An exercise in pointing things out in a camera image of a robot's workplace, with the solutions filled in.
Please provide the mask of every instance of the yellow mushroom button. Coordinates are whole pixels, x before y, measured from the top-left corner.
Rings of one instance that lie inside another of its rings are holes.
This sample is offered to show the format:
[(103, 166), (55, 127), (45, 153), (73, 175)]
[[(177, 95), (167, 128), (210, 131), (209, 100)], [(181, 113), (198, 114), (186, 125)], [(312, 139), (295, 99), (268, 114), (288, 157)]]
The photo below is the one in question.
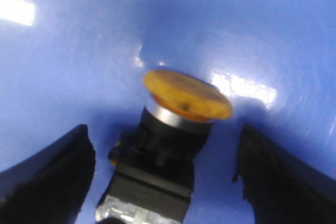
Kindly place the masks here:
[(213, 85), (170, 70), (152, 70), (143, 78), (156, 102), (196, 121), (226, 119), (232, 115), (229, 100)]

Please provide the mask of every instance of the blue plastic surface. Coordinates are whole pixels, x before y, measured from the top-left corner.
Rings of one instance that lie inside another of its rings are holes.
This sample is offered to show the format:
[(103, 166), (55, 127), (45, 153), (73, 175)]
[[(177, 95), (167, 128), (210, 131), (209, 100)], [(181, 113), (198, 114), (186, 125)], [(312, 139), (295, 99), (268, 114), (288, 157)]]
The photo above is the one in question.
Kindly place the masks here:
[(35, 8), (26, 24), (31, 9), (0, 0), (0, 170), (88, 124), (97, 167), (77, 223), (94, 223), (107, 153), (139, 122), (141, 78), (159, 66), (218, 86), (234, 106), (195, 160), (186, 224), (254, 223), (231, 182), (244, 122), (336, 179), (335, 0), (23, 1)]

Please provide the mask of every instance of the blue enclosure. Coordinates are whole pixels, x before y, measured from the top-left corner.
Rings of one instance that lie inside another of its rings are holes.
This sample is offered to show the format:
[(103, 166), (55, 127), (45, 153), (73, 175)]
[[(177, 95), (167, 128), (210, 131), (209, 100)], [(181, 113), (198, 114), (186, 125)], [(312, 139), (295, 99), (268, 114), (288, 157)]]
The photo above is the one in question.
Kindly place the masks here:
[(0, 170), (89, 126), (97, 165), (77, 223), (94, 223), (107, 154), (162, 66), (234, 107), (195, 159), (186, 224), (254, 223), (232, 184), (245, 122), (336, 179), (336, 0), (0, 0), (0, 57)]

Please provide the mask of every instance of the silver metal ring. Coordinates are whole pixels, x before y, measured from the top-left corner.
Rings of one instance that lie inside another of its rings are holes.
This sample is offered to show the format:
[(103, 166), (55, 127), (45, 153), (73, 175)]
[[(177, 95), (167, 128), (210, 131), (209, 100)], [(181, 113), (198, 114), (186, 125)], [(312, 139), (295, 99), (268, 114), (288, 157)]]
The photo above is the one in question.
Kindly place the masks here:
[(162, 123), (190, 133), (208, 134), (210, 132), (213, 122), (212, 120), (207, 122), (198, 122), (186, 119), (160, 106), (154, 101), (152, 97), (150, 97), (150, 99), (148, 100), (146, 104), (146, 109)]

